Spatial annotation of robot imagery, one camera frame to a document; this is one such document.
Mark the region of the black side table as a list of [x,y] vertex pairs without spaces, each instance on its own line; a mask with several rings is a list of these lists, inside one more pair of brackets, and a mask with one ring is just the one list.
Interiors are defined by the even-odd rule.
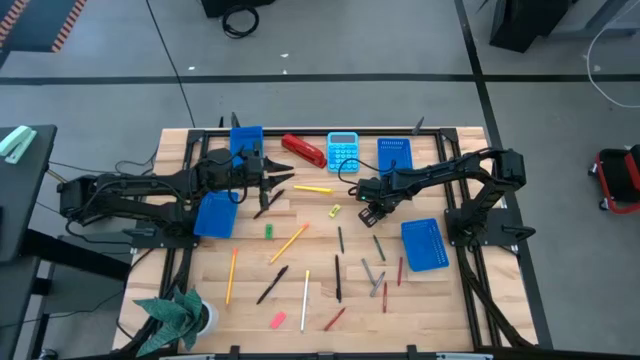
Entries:
[[0,360],[14,356],[31,297],[46,296],[52,288],[51,280],[37,276],[41,261],[120,281],[130,269],[125,262],[29,228],[57,132],[54,125],[30,128],[35,137],[17,163],[5,162],[0,152]]

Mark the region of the blue slotted plastic bin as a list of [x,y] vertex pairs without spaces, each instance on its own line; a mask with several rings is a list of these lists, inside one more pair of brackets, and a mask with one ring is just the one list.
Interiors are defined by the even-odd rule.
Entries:
[[236,192],[209,192],[200,202],[194,234],[230,238],[238,209],[237,201]]
[[258,150],[264,156],[264,135],[262,126],[236,127],[230,131],[230,151],[233,155],[242,151]]
[[404,222],[401,232],[409,267],[413,272],[449,266],[442,235],[434,218]]
[[412,169],[413,157],[408,138],[379,138],[377,140],[379,177],[391,169]]

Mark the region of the white plant pot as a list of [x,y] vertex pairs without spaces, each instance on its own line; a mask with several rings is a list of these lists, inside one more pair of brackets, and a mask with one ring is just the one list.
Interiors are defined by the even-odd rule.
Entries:
[[202,302],[199,323],[197,325],[197,338],[211,335],[217,328],[219,322],[219,311],[207,301]]

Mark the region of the red black rolling stool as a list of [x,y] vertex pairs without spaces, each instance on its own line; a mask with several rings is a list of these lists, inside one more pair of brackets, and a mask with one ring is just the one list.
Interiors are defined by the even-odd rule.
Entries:
[[601,185],[600,210],[618,215],[640,211],[640,144],[599,151],[588,174]]

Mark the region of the yellow pencil with orange eraser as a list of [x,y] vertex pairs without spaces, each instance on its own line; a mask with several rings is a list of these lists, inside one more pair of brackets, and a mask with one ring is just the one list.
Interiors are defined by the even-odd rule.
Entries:
[[225,296],[225,305],[226,306],[230,305],[230,303],[231,303],[237,256],[238,256],[238,249],[237,248],[233,248],[232,255],[231,255],[231,263],[230,263],[230,269],[229,269],[227,288],[226,288],[226,296]]
[[271,257],[269,264],[273,264],[277,261],[282,254],[308,229],[310,222],[304,223],[298,231],[292,235],[292,237]]

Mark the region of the black cabinet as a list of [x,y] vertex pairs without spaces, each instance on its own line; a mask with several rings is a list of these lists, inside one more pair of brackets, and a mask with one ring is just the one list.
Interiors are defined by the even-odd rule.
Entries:
[[524,53],[548,36],[567,13],[571,0],[496,0],[489,44]]

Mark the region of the red stapler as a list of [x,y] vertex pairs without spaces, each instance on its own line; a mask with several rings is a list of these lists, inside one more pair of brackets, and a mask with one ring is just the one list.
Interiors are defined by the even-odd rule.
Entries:
[[293,134],[285,134],[281,145],[318,168],[325,168],[327,165],[327,159],[319,148]]

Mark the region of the green leafy plant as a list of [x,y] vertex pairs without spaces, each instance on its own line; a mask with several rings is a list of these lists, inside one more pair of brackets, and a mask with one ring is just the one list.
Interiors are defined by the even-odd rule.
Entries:
[[186,294],[174,289],[173,299],[140,299],[134,303],[143,308],[162,326],[138,350],[136,356],[150,354],[175,340],[181,339],[190,351],[196,344],[198,333],[206,326],[209,313],[197,291],[192,288]]

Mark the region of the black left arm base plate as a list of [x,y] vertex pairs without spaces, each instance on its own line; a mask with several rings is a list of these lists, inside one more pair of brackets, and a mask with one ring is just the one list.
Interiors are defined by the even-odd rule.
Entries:
[[156,228],[130,228],[124,229],[123,233],[131,238],[133,248],[186,249],[195,248],[199,244],[199,238],[193,235],[167,235]]

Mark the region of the grey metal table frame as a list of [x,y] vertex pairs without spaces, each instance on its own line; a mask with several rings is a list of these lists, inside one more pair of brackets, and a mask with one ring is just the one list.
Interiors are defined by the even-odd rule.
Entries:
[[631,37],[640,31],[639,23],[623,23],[622,18],[640,7],[640,0],[604,0],[584,26],[557,25],[548,40],[593,40],[598,36]]

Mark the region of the white pencil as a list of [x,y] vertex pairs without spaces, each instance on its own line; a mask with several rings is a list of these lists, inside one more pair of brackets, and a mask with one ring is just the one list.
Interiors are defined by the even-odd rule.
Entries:
[[308,298],[309,298],[309,284],[310,284],[310,270],[305,271],[305,281],[303,288],[303,297],[302,297],[302,308],[301,308],[301,317],[300,317],[300,332],[304,333],[306,326],[306,316],[307,316],[307,308],[308,308]]

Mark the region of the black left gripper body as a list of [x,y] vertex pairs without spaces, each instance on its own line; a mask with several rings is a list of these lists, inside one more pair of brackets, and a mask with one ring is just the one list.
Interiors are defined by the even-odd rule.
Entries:
[[242,150],[241,158],[243,160],[242,164],[235,167],[235,170],[239,171],[242,188],[242,196],[237,201],[237,204],[241,204],[246,200],[249,187],[256,187],[259,190],[260,210],[266,211],[269,209],[269,197],[260,142],[255,141],[250,150]]

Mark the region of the red pen bottom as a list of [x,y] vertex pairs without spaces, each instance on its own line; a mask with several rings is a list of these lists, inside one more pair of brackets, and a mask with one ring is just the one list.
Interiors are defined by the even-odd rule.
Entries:
[[325,327],[323,328],[323,331],[328,332],[332,328],[332,326],[337,322],[337,320],[344,314],[345,311],[346,311],[346,307],[341,308],[335,314],[335,316],[325,325]]

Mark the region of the orange striped black mat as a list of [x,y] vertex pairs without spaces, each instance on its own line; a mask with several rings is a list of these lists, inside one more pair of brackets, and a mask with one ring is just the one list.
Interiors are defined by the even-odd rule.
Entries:
[[59,52],[87,0],[0,0],[0,50]]

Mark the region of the black equipment box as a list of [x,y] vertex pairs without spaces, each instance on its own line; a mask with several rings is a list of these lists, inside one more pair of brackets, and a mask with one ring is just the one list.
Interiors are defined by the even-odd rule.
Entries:
[[218,18],[231,9],[257,8],[273,4],[276,0],[199,0],[208,18]]

